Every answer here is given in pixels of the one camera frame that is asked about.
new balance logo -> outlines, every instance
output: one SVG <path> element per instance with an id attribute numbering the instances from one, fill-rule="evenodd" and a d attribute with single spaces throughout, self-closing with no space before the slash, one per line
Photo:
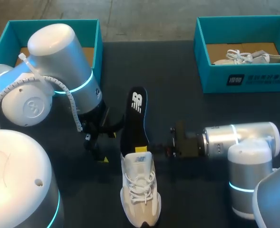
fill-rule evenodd
<path id="1" fill-rule="evenodd" d="M 145 161 L 145 156 L 135 158 L 135 162 L 144 162 L 144 161 Z"/>
<path id="2" fill-rule="evenodd" d="M 134 92 L 132 94 L 132 101 L 131 107 L 137 110 L 139 113 L 141 113 L 141 106 L 142 106 L 142 95 L 137 94 Z"/>

teal shoe box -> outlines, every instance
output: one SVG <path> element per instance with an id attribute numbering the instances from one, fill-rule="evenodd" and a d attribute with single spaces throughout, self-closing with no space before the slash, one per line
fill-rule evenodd
<path id="1" fill-rule="evenodd" d="M 280 91 L 280 64 L 212 65 L 207 44 L 240 43 L 274 43 L 280 54 L 280 16 L 197 18 L 194 53 L 203 92 Z"/>
<path id="2" fill-rule="evenodd" d="M 27 47 L 32 34 L 56 23 L 71 26 L 83 48 L 94 48 L 91 68 L 100 83 L 103 40 L 98 20 L 10 20 L 0 37 L 0 64 L 14 67 L 21 48 Z"/>

concrete floor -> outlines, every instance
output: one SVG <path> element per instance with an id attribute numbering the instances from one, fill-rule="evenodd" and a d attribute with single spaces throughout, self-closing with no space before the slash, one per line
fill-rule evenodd
<path id="1" fill-rule="evenodd" d="M 193 39 L 198 16 L 268 14 L 280 0 L 0 0 L 0 35 L 8 20 L 100 19 L 104 41 Z"/>

shoe box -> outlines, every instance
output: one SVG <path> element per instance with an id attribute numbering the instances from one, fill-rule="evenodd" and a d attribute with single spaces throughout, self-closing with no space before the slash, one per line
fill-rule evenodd
<path id="1" fill-rule="evenodd" d="M 67 24 L 74 30 L 99 83 L 102 70 L 103 40 L 97 19 L 10 20 L 0 37 L 0 64 L 11 67 L 19 64 L 20 52 L 26 56 L 29 55 L 27 45 L 33 33 L 56 23 Z"/>
<path id="2" fill-rule="evenodd" d="M 199 17 L 193 46 L 204 93 L 280 92 L 280 63 L 212 65 L 229 49 L 280 55 L 280 16 Z"/>

small screw hole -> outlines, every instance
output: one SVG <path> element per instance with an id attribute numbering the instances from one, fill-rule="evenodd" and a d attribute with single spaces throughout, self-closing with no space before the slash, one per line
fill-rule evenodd
<path id="1" fill-rule="evenodd" d="M 41 179 L 36 179 L 34 183 L 39 187 L 43 186 L 43 181 Z"/>

